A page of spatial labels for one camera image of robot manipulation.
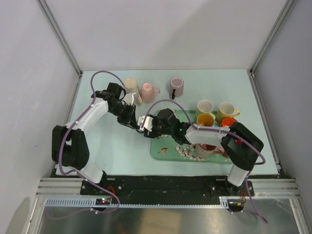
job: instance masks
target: white table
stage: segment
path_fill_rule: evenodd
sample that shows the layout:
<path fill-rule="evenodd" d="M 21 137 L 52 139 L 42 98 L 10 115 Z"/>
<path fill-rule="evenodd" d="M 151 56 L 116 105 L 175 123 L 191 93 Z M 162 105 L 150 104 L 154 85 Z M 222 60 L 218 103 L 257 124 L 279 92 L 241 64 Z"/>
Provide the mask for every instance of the white table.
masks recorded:
<path fill-rule="evenodd" d="M 92 94 L 90 79 L 95 71 L 85 71 L 79 87 L 72 119 L 76 118 L 89 104 Z M 186 110 L 195 110 L 202 99 L 211 101 L 214 110 L 220 103 L 231 102 L 241 115 L 236 119 L 243 123 L 264 143 L 262 154 L 265 165 L 255 166 L 252 175 L 277 174 L 275 161 L 262 123 L 260 112 L 246 70 L 134 70 L 111 71 L 123 81 L 136 78 L 140 87 L 150 82 L 161 89 L 156 100 L 168 99 L 169 81 L 174 77 L 184 80 L 184 94 L 175 101 Z M 119 83 L 110 74 L 98 74 L 94 79 L 95 90 L 104 90 L 109 82 Z M 137 107 L 136 117 L 144 115 L 151 104 Z M 177 109 L 174 104 L 163 102 L 152 113 L 164 108 Z M 157 161 L 150 155 L 151 139 L 144 138 L 135 130 L 121 126 L 117 117 L 107 113 L 87 134 L 91 160 L 108 175 L 227 175 L 232 164 Z"/>

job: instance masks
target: cable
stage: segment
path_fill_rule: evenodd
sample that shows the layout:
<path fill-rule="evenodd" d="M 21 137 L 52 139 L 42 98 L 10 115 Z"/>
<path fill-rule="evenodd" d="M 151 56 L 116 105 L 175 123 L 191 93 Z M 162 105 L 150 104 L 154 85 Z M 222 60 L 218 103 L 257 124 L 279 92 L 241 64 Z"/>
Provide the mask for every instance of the cable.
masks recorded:
<path fill-rule="evenodd" d="M 94 77 L 95 77 L 97 74 L 99 74 L 99 73 L 108 73 L 108 74 L 110 74 L 110 75 L 116 77 L 116 78 L 120 81 L 120 83 L 122 83 L 122 85 L 124 86 L 124 83 L 122 82 L 122 80 L 121 80 L 118 76 L 116 76 L 115 74 L 113 74 L 113 73 L 111 73 L 111 72 L 108 72 L 108 71 L 98 71 L 98 72 L 95 72 L 95 73 L 92 75 L 91 80 L 90 80 L 90 85 L 91 85 L 91 89 L 92 89 L 92 92 L 93 92 L 93 99 L 92 99 L 92 101 L 91 101 L 91 104 L 84 110 L 84 112 L 82 112 L 82 114 L 81 114 L 80 116 L 78 116 L 78 118 L 76 119 L 76 121 L 68 128 L 68 130 L 67 130 L 66 133 L 64 134 L 64 137 L 63 137 L 63 139 L 62 139 L 62 142 L 61 142 L 61 145 L 60 145 L 60 149 L 59 149 L 58 167 L 59 167 L 59 170 L 60 170 L 60 172 L 62 173 L 62 175 L 66 176 L 66 175 L 70 174 L 71 172 L 76 172 L 77 175 L 78 175 L 79 177 L 81 177 L 82 179 L 86 180 L 87 182 L 89 182 L 89 183 L 92 184 L 93 186 L 97 187 L 98 189 L 101 189 L 102 191 L 104 191 L 104 192 L 106 192 L 106 193 L 112 195 L 114 198 L 116 198 L 118 204 L 117 204 L 117 206 L 116 206 L 115 208 L 113 208 L 112 210 L 108 210 L 108 211 L 96 211 L 96 213 L 107 214 L 107 213 L 111 213 L 111 212 L 113 212 L 113 211 L 115 211 L 115 210 L 117 210 L 117 209 L 119 208 L 119 206 L 120 206 L 120 200 L 119 200 L 119 198 L 118 198 L 114 193 L 112 193 L 112 192 L 110 192 L 110 191 L 108 191 L 108 190 L 106 190 L 106 189 L 104 189 L 104 188 L 98 186 L 96 183 L 94 183 L 94 182 L 88 180 L 84 175 L 82 175 L 80 172 L 78 172 L 78 171 L 75 170 L 75 169 L 70 170 L 70 171 L 68 171 L 68 172 L 65 172 L 65 171 L 63 170 L 63 165 L 62 165 L 63 150 L 64 150 L 64 146 L 65 146 L 66 139 L 67 139 L 67 137 L 68 137 L 70 131 L 73 129 L 73 127 L 74 127 L 75 125 L 78 124 L 78 122 L 83 118 L 83 116 L 92 108 L 91 105 L 93 105 L 93 104 L 95 103 L 95 101 L 96 101 L 96 92 L 95 92 L 94 87 L 93 87 L 93 79 L 94 79 Z M 75 215 L 75 214 L 77 214 L 77 213 L 79 213 L 79 212 L 86 211 L 86 210 L 88 210 L 88 209 L 82 209 L 82 210 L 79 210 L 79 211 L 77 211 L 77 212 L 72 213 L 71 215 L 67 215 L 67 216 L 62 217 L 62 218 L 54 218 L 54 219 L 63 219 L 63 218 L 67 218 L 67 217 L 70 217 L 70 216 L 72 216 L 72 215 Z"/>
<path fill-rule="evenodd" d="M 144 126 L 146 117 L 147 117 L 147 115 L 150 113 L 150 111 L 152 110 L 152 108 L 153 108 L 154 106 L 156 106 L 158 103 L 163 102 L 163 101 L 172 102 L 172 103 L 174 103 L 175 105 L 177 105 L 177 106 L 183 111 L 183 113 L 185 114 L 185 116 L 186 116 L 187 120 L 189 121 L 190 125 L 191 125 L 194 129 L 196 129 L 196 130 L 203 130 L 203 131 L 212 131 L 212 132 L 221 132 L 221 133 L 230 134 L 230 135 L 236 137 L 237 139 L 241 140 L 242 142 L 244 142 L 246 145 L 248 145 L 253 151 L 255 151 L 255 152 L 261 157 L 262 162 L 256 163 L 255 165 L 263 165 L 263 164 L 266 163 L 266 160 L 265 160 L 264 156 L 263 156 L 254 146 L 252 146 L 248 141 L 246 141 L 244 138 L 240 137 L 239 135 L 237 135 L 237 134 L 235 134 L 235 133 L 232 133 L 232 132 L 229 132 L 229 131 L 226 131 L 226 130 L 219 130 L 219 129 L 214 129 L 214 128 L 205 128 L 205 127 L 199 127 L 199 128 L 196 127 L 196 126 L 192 123 L 192 121 L 191 121 L 189 115 L 186 113 L 185 109 L 184 109 L 179 103 L 177 103 L 177 102 L 175 102 L 175 101 L 173 101 L 173 100 L 163 99 L 163 100 L 159 100 L 159 101 L 155 102 L 155 103 L 148 109 L 147 113 L 145 114 L 145 118 L 144 118 L 144 121 L 143 121 L 143 123 L 142 123 L 142 126 Z M 256 214 L 256 215 L 258 215 L 258 216 L 260 217 L 260 219 L 261 219 L 264 223 L 267 224 L 268 221 L 259 213 L 259 211 L 258 211 L 257 207 L 255 206 L 255 203 L 254 203 L 254 201 L 253 201 L 253 199 L 252 199 L 252 196 L 251 196 L 251 194 L 250 194 L 250 192 L 249 192 L 249 189 L 248 189 L 248 181 L 247 181 L 247 179 L 248 179 L 248 176 L 250 175 L 251 172 L 252 172 L 252 171 L 249 171 L 249 172 L 248 172 L 248 174 L 247 174 L 247 176 L 246 176 L 246 178 L 245 178 L 245 184 L 246 184 L 246 188 L 247 188 L 247 191 L 248 191 L 248 196 L 249 196 L 249 198 L 250 198 L 250 202 L 252 203 L 253 208 L 254 208 L 254 210 L 255 210 L 256 212 L 253 212 L 253 211 L 245 211 L 245 213 Z"/>

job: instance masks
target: cup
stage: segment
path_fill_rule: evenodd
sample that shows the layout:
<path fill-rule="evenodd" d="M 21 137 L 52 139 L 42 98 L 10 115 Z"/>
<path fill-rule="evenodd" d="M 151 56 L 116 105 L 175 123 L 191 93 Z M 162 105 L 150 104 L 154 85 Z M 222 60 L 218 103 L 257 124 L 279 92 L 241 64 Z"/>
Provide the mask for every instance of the cup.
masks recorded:
<path fill-rule="evenodd" d="M 211 113 L 213 109 L 214 109 L 214 106 L 210 101 L 201 100 L 197 103 L 197 110 L 195 111 L 195 114 L 197 117 L 201 114 L 210 114 L 212 118 L 215 119 L 215 115 Z"/>
<path fill-rule="evenodd" d="M 184 81 L 181 78 L 173 78 L 170 81 L 169 95 L 171 99 L 182 96 L 184 90 Z"/>
<path fill-rule="evenodd" d="M 231 127 L 236 122 L 237 122 L 236 119 L 228 117 L 223 119 L 221 125 L 222 127 Z"/>
<path fill-rule="evenodd" d="M 197 124 L 205 127 L 213 127 L 215 120 L 210 114 L 201 114 L 197 117 Z"/>
<path fill-rule="evenodd" d="M 224 153 L 224 149 L 216 147 L 214 145 L 197 144 L 195 146 L 195 152 L 200 158 L 208 158 L 210 155 L 221 155 Z"/>
<path fill-rule="evenodd" d="M 135 78 L 126 79 L 125 87 L 127 88 L 129 93 L 140 94 L 140 89 L 138 87 L 138 83 L 137 83 L 137 80 Z"/>
<path fill-rule="evenodd" d="M 155 100 L 155 96 L 160 94 L 160 89 L 150 83 L 145 83 L 141 88 L 141 97 L 144 103 L 149 104 Z"/>
<path fill-rule="evenodd" d="M 235 117 L 240 114 L 240 110 L 236 110 L 233 104 L 229 102 L 223 102 L 219 105 L 219 109 L 216 113 L 216 119 L 218 122 L 222 122 L 227 117 Z"/>

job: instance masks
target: table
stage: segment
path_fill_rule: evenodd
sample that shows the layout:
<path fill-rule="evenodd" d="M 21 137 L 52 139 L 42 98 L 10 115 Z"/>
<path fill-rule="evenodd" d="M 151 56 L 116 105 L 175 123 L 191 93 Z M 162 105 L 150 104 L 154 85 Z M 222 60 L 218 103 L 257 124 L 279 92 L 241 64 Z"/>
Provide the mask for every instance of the table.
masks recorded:
<path fill-rule="evenodd" d="M 85 71 L 81 78 L 76 102 L 72 112 L 75 119 L 89 104 L 92 94 L 90 79 L 95 71 Z M 236 119 L 243 123 L 264 143 L 262 154 L 266 164 L 255 166 L 252 175 L 277 174 L 274 157 L 264 129 L 261 115 L 254 97 L 247 71 L 244 69 L 199 69 L 199 70 L 129 70 L 111 71 L 123 81 L 136 78 L 139 86 L 149 82 L 160 88 L 161 93 L 156 100 L 168 99 L 169 82 L 174 77 L 184 80 L 184 94 L 175 101 L 187 110 L 195 110 L 197 102 L 202 99 L 211 101 L 214 110 L 220 103 L 231 102 L 241 115 Z M 94 79 L 95 90 L 106 89 L 109 82 L 119 83 L 110 74 L 98 74 Z M 152 104 L 143 104 L 136 109 L 136 117 L 145 115 Z M 169 102 L 155 106 L 156 110 L 178 107 Z M 176 176 L 212 176 L 227 175 L 232 164 L 192 163 L 157 161 L 150 155 L 149 138 L 136 131 L 119 125 L 117 117 L 107 113 L 91 129 L 87 135 L 90 159 L 108 175 L 176 175 Z"/>

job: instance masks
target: green tray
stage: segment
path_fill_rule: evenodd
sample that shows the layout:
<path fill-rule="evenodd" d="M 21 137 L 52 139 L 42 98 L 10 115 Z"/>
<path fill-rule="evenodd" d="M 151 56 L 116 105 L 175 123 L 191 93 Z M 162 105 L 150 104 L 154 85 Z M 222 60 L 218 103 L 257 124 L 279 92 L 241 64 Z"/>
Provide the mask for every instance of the green tray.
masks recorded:
<path fill-rule="evenodd" d="M 196 122 L 195 111 L 186 111 L 193 122 Z M 174 110 L 175 116 L 183 122 L 187 122 L 185 114 L 181 110 Z M 159 138 L 152 139 L 151 142 L 151 156 L 156 160 L 162 161 L 175 161 L 175 162 L 206 162 L 206 163 L 232 163 L 229 158 L 222 155 L 210 155 L 206 159 L 199 158 L 194 151 L 195 145 L 179 145 L 171 138 L 171 136 L 164 135 Z M 182 155 L 179 152 L 188 152 L 188 154 Z"/>

